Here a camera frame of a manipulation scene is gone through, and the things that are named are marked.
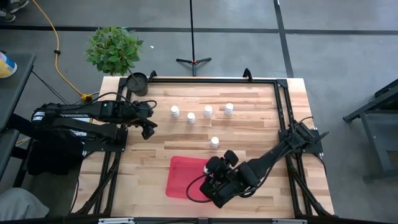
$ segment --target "tripod base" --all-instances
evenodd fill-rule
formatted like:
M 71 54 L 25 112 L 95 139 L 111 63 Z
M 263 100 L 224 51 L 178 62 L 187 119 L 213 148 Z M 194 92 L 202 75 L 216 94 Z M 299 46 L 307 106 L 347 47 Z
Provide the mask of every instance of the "tripod base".
M 177 59 L 175 59 L 175 61 L 176 62 L 185 62 L 185 63 L 188 63 L 188 64 L 192 65 L 192 76 L 195 77 L 197 75 L 197 65 L 200 62 L 209 62 L 209 61 L 211 61 L 211 58 L 204 58 L 204 59 L 200 59 L 200 60 L 197 60 L 197 61 L 190 61 L 190 60 L 177 58 Z

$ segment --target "potted plant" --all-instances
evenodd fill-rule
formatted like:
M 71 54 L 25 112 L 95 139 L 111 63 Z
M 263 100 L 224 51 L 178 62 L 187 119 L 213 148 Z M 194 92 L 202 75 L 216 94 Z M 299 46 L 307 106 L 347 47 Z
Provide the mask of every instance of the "potted plant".
M 127 88 L 137 96 L 148 92 L 148 80 L 143 73 L 132 73 L 134 62 L 139 61 L 139 52 L 144 41 L 134 38 L 130 33 L 119 27 L 104 27 L 90 38 L 90 46 L 86 50 L 87 61 L 96 65 L 99 72 L 112 76 L 124 76 L 129 72 Z

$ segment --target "gray metal table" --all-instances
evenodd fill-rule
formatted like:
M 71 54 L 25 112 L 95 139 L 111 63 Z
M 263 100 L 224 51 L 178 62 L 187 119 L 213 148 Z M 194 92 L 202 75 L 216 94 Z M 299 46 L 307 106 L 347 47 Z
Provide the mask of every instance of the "gray metal table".
M 374 98 L 343 119 L 346 123 L 361 118 L 369 143 L 377 153 L 381 171 L 366 175 L 363 180 L 398 177 L 389 153 L 398 152 L 398 80 L 374 94 Z
M 0 131 L 4 130 L 25 88 L 36 56 L 32 54 L 6 54 L 18 65 L 17 72 L 0 79 Z
M 35 55 L 32 54 L 6 55 L 17 63 L 18 69 L 16 73 L 10 77 L 0 79 L 0 179 L 6 170 L 11 156 L 22 160 L 25 160 L 27 157 L 26 150 L 15 147 L 19 131 L 12 127 L 10 128 L 9 120 L 13 116 L 19 117 L 14 114 L 14 110 L 19 98 L 21 97 L 35 61 Z

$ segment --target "yellow extension cord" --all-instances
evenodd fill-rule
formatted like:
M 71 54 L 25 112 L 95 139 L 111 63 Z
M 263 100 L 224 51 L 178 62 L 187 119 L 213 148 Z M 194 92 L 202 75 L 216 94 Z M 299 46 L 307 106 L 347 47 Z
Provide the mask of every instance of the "yellow extension cord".
M 55 33 L 55 37 L 57 38 L 57 50 L 59 52 L 60 50 L 60 39 L 58 37 L 58 33 L 55 30 L 54 25 L 52 24 L 51 20 L 49 19 L 49 17 L 46 15 L 46 13 L 43 11 L 43 9 L 36 3 L 35 0 L 32 0 L 33 3 L 39 8 L 40 12 L 42 12 L 42 14 L 44 15 L 44 17 L 48 20 L 48 22 L 50 23 L 54 33 Z M 93 99 L 93 95 L 92 94 L 84 94 L 82 92 L 80 92 L 75 86 L 72 85 L 72 83 L 70 83 L 70 81 L 68 81 L 60 72 L 60 70 L 58 69 L 58 58 L 59 58 L 59 54 L 55 53 L 55 69 L 57 70 L 58 74 L 74 89 L 76 90 L 77 93 L 79 93 L 80 95 L 80 99 L 82 102 L 88 102 L 91 101 Z

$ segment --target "green plant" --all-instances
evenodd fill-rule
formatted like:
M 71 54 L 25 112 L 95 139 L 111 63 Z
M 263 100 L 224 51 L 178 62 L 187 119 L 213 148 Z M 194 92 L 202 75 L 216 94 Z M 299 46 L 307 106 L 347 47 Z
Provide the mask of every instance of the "green plant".
M 87 61 L 97 66 L 99 72 L 124 76 L 134 62 L 139 61 L 138 53 L 144 41 L 135 39 L 130 33 L 119 27 L 104 27 L 90 38 L 90 47 L 86 50 Z

